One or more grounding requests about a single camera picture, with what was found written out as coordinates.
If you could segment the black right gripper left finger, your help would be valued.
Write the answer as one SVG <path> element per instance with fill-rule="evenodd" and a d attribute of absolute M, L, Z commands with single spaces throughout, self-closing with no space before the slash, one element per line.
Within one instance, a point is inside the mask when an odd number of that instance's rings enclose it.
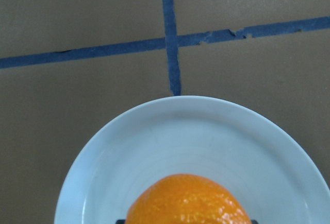
<path fill-rule="evenodd" d="M 115 224 L 125 224 L 125 219 L 118 219 Z"/>

